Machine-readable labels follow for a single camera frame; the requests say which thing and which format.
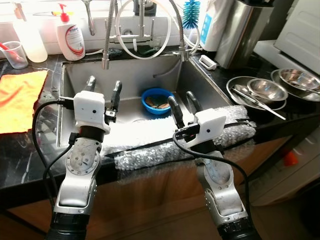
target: black cable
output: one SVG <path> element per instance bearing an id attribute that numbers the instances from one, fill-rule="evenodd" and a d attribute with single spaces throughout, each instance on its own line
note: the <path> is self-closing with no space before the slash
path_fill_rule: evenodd
<path id="1" fill-rule="evenodd" d="M 177 131 L 173 134 L 172 139 L 174 141 L 174 143 L 178 146 L 178 148 L 180 148 L 182 151 L 193 155 L 195 157 L 198 158 L 203 158 L 203 159 L 210 159 L 210 160 L 215 160 L 218 162 L 222 162 L 225 164 L 229 164 L 233 167 L 235 167 L 236 169 L 239 170 L 239 172 L 243 175 L 244 178 L 244 191 L 245 191 L 245 208 L 246 208 L 246 212 L 248 214 L 248 218 L 249 221 L 252 223 L 252 226 L 254 225 L 254 222 L 252 220 L 252 216 L 251 216 L 251 210 L 250 210 L 250 202 L 249 202 L 249 180 L 248 180 L 248 176 L 246 174 L 246 172 L 236 163 L 234 163 L 233 161 L 224 159 L 222 157 L 217 157 L 217 156 L 212 156 L 212 155 L 208 155 L 208 154 L 204 154 L 204 153 L 200 153 L 200 152 L 196 152 L 196 151 L 192 151 L 186 147 L 184 147 L 183 145 L 181 145 L 177 139 L 177 135 L 181 135 L 183 134 L 184 131 Z"/>
<path id="2" fill-rule="evenodd" d="M 43 176 L 42 176 L 42 180 L 43 180 L 45 189 L 49 189 L 48 182 L 47 182 L 47 175 L 48 175 L 48 172 L 50 171 L 50 168 L 51 168 L 52 165 L 55 164 L 63 155 L 65 155 L 71 148 L 72 148 L 72 144 L 70 144 L 62 153 L 59 154 L 59 156 L 57 156 L 57 157 L 45 168 L 45 170 L 44 170 L 44 172 L 43 172 Z M 53 211 L 53 210 L 54 210 L 54 207 L 55 207 L 54 199 L 53 199 L 53 197 L 52 197 L 51 194 L 50 194 L 48 197 L 49 197 L 49 201 L 50 201 L 51 208 L 52 208 L 52 211 Z"/>
<path id="3" fill-rule="evenodd" d="M 46 107 L 46 106 L 48 106 L 48 105 L 51 105 L 51 104 L 59 104 L 59 103 L 61 103 L 60 100 L 55 100 L 55 101 L 48 101 L 48 102 L 40 105 L 40 106 L 37 108 L 37 110 L 35 111 L 34 116 L 33 116 L 33 120 L 32 120 L 32 131 L 31 131 L 31 133 L 32 133 L 32 141 L 33 141 L 34 147 L 35 147 L 35 149 L 36 149 L 36 152 L 39 154 L 40 159 L 41 159 L 41 161 L 42 161 L 42 163 L 43 163 L 43 165 L 44 165 L 45 168 L 48 166 L 48 164 L 47 164 L 47 162 L 46 162 L 45 156 L 44 156 L 43 153 L 41 152 L 41 149 L 40 149 L 39 144 L 38 144 L 38 141 L 37 141 L 37 133 L 36 133 L 37 118 L 38 118 L 38 116 L 39 116 L 40 111 L 41 111 L 44 107 Z M 57 187 L 56 180 L 55 180 L 54 176 L 52 175 L 52 172 L 51 172 L 51 171 L 49 171 L 48 174 L 49 174 L 49 177 L 50 177 L 50 179 L 51 179 L 51 181 L 52 181 L 53 189 L 54 189 L 54 191 L 55 191 L 55 195 L 57 195 L 57 194 L 58 194 L 58 187 Z M 48 196 L 51 196 L 51 192 L 50 192 L 50 189 L 49 189 L 49 188 L 46 188 L 46 192 L 47 192 Z"/>

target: white appliance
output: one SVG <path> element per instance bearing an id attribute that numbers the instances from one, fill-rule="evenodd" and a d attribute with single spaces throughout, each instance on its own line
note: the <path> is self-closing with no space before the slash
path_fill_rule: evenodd
<path id="1" fill-rule="evenodd" d="M 280 69 L 320 75 L 320 1 L 295 0 L 278 39 L 258 41 L 253 51 Z"/>
<path id="2" fill-rule="evenodd" d="M 292 153 L 298 163 L 285 166 L 280 160 L 250 183 L 250 202 L 266 206 L 290 199 L 297 191 L 320 178 L 320 127 L 299 143 Z"/>

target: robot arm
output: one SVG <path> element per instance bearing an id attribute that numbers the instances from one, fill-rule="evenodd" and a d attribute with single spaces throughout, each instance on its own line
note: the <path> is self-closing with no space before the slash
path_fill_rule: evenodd
<path id="1" fill-rule="evenodd" d="M 85 89 L 73 99 L 76 126 L 79 129 L 69 156 L 65 161 L 63 180 L 54 206 L 46 240 L 84 240 L 93 200 L 96 193 L 96 175 L 101 161 L 99 152 L 109 122 L 116 121 L 122 84 L 117 81 L 106 109 L 105 98 L 93 92 L 96 79 L 91 76 Z"/>
<path id="2" fill-rule="evenodd" d="M 198 158 L 195 163 L 198 179 L 204 189 L 205 205 L 220 236 L 223 240 L 261 240 L 235 188 L 232 167 L 214 160 L 223 158 L 222 147 L 215 145 L 212 139 L 222 133 L 226 117 L 218 115 L 212 108 L 202 110 L 192 92 L 187 92 L 186 96 L 194 114 L 194 121 L 186 127 L 178 103 L 173 97 L 168 99 L 178 127 L 176 134 L 184 133 L 186 141 L 184 147 L 179 146 L 177 141 L 175 143 L 182 150 L 190 149 L 205 156 L 213 156 L 211 159 Z"/>

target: kitchen faucet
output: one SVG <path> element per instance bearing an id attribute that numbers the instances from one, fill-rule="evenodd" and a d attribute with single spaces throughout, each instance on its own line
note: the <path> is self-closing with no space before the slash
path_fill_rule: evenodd
<path id="1" fill-rule="evenodd" d="M 185 62 L 188 60 L 188 55 L 185 50 L 185 42 L 184 42 L 184 30 L 183 30 L 183 24 L 182 24 L 182 19 L 179 13 L 179 10 L 174 2 L 174 0 L 169 0 L 171 3 L 176 17 L 177 17 L 177 22 L 179 26 L 179 54 L 180 54 L 180 59 L 182 62 Z M 154 31 L 154 19 L 152 20 L 151 24 L 151 33 L 150 35 L 144 34 L 144 17 L 145 17 L 145 4 L 146 0 L 141 0 L 141 4 L 139 5 L 139 28 L 140 28 L 140 33 L 138 35 L 121 35 L 120 37 L 123 39 L 125 43 L 145 43 L 148 41 L 152 41 L 153 39 L 153 31 Z M 103 49 L 103 54 L 102 54 L 102 62 L 101 62 L 101 67 L 102 69 L 109 69 L 109 45 L 110 43 L 117 43 L 117 36 L 110 36 L 111 33 L 111 28 L 112 28 L 112 20 L 113 20 L 113 15 L 114 11 L 116 16 L 118 15 L 118 4 L 117 0 L 110 0 L 110 6 L 109 6 L 109 15 L 108 19 L 106 22 L 106 28 L 105 28 L 105 39 L 104 39 L 104 49 Z"/>

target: blue bristle brush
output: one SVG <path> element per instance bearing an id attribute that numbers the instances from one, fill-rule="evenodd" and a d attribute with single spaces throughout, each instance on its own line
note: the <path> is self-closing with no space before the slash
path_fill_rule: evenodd
<path id="1" fill-rule="evenodd" d="M 184 3 L 182 23 L 184 29 L 195 29 L 198 27 L 199 12 L 199 1 L 189 0 Z"/>

